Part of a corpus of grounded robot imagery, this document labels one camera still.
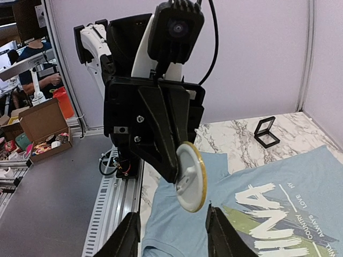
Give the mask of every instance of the white partition wall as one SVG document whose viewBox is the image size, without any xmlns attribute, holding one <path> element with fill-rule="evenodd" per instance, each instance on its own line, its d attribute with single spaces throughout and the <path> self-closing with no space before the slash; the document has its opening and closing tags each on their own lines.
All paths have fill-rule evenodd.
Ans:
<svg viewBox="0 0 343 257">
<path fill-rule="evenodd" d="M 304 110 L 343 147 L 343 2 L 316 2 L 314 63 Z"/>
<path fill-rule="evenodd" d="M 79 63 L 73 27 L 154 12 L 161 0 L 51 1 L 62 53 L 89 127 L 102 126 L 102 99 Z M 204 122 L 295 111 L 307 34 L 307 1 L 214 0 L 220 33 L 219 58 L 204 84 Z M 205 25 L 185 81 L 199 82 L 212 61 L 214 30 L 207 0 Z"/>
</svg>

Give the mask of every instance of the marble surface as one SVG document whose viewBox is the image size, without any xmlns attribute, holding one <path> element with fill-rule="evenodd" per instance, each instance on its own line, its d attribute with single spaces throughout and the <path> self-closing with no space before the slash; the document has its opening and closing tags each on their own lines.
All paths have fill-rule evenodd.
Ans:
<svg viewBox="0 0 343 257">
<path fill-rule="evenodd" d="M 322 145 L 327 145 L 343 163 L 341 150 L 304 113 L 277 115 L 271 132 L 281 142 L 268 149 L 253 137 L 261 119 L 263 117 L 203 124 L 197 130 L 195 146 L 203 152 L 227 153 L 230 173 L 306 153 Z M 160 177 L 153 167 L 145 164 L 140 205 L 142 239 Z"/>
</svg>

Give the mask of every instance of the yellow rim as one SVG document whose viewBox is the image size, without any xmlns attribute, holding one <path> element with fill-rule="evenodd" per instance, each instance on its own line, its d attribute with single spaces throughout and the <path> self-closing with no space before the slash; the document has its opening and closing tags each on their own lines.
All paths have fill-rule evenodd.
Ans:
<svg viewBox="0 0 343 257">
<path fill-rule="evenodd" d="M 197 155 L 198 159 L 199 159 L 199 162 L 200 162 L 200 167 L 202 169 L 202 174 L 203 174 L 203 195 L 202 195 L 202 201 L 200 203 L 200 206 L 194 210 L 194 211 L 189 211 L 190 213 L 196 213 L 197 211 L 199 211 L 204 203 L 205 203 L 205 200 L 206 200 L 206 195 L 207 195 L 207 174 L 206 174 L 206 167 L 205 167 L 205 163 L 204 163 L 204 160 L 203 160 L 203 157 L 202 155 L 200 154 L 198 148 L 196 148 L 191 142 L 188 142 L 188 141 L 185 141 L 184 142 L 185 144 L 189 145 L 195 152 L 195 154 Z"/>
</svg>

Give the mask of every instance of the black square frame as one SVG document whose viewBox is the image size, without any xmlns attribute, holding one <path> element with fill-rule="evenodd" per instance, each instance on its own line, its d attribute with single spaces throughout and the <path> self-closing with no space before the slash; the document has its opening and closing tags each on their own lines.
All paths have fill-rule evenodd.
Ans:
<svg viewBox="0 0 343 257">
<path fill-rule="evenodd" d="M 275 121 L 275 116 L 272 116 L 272 117 L 269 117 L 269 118 L 266 118 L 266 119 L 262 119 L 258 122 L 258 125 L 255 129 L 255 132 L 254 132 L 254 138 L 256 139 L 257 142 L 259 142 L 265 149 L 269 148 L 269 147 L 272 147 L 272 146 L 275 146 L 277 145 L 279 142 L 280 142 L 280 139 L 278 139 L 272 132 L 270 132 L 270 129 L 271 127 L 273 126 L 273 123 Z M 268 125 L 268 128 L 265 128 L 263 130 L 260 130 L 261 129 L 261 126 L 264 124 L 264 123 L 267 123 L 269 122 L 269 125 Z M 264 136 L 264 135 L 269 135 L 271 138 L 274 139 L 273 142 L 271 143 L 268 143 L 266 144 L 262 139 L 261 137 Z"/>
</svg>

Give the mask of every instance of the camera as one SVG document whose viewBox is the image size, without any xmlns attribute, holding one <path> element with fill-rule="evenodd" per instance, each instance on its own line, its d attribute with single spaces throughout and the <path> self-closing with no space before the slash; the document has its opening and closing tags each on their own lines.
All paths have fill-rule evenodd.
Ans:
<svg viewBox="0 0 343 257">
<path fill-rule="evenodd" d="M 204 24 L 197 3 L 171 0 L 157 6 L 148 41 L 148 54 L 155 61 L 188 61 Z"/>
<path fill-rule="evenodd" d="M 189 26 L 184 20 L 173 20 L 170 19 L 168 22 L 168 31 L 171 37 L 180 38 L 187 36 Z"/>
</svg>

